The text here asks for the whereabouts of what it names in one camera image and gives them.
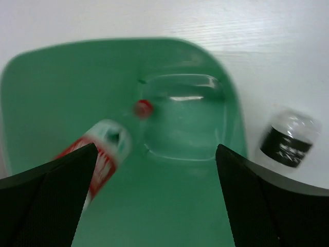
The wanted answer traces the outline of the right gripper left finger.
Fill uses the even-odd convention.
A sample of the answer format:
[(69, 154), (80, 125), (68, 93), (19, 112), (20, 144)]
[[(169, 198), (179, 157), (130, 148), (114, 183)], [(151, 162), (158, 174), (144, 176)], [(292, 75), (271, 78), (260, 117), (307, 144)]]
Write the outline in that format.
[(1, 179), (1, 246), (71, 246), (97, 156), (87, 144)]

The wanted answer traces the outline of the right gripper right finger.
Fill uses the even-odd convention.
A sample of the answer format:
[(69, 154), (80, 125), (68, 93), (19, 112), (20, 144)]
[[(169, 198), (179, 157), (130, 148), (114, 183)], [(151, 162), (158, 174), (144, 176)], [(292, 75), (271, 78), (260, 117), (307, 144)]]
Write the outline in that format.
[(215, 159), (235, 246), (328, 246), (328, 189), (287, 178), (222, 144)]

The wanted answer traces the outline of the black label small bottle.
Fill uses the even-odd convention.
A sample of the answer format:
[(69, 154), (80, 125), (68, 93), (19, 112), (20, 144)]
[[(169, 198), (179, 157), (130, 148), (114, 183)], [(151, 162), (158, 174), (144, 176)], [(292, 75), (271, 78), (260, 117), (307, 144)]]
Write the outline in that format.
[(255, 152), (255, 161), (272, 170), (297, 169), (321, 131), (317, 119), (291, 108), (270, 119)]

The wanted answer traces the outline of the red label red cap bottle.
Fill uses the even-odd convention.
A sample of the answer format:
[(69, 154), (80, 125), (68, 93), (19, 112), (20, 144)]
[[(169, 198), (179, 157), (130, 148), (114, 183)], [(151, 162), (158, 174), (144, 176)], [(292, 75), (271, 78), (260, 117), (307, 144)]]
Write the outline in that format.
[(122, 118), (136, 117), (145, 120), (152, 116), (156, 107), (151, 98), (135, 102), (115, 100), (107, 107), (107, 116), (101, 118), (83, 135), (67, 146), (52, 160), (61, 158), (88, 144), (97, 148), (97, 160), (82, 211), (86, 211), (96, 195), (114, 175), (133, 148), (133, 138)]

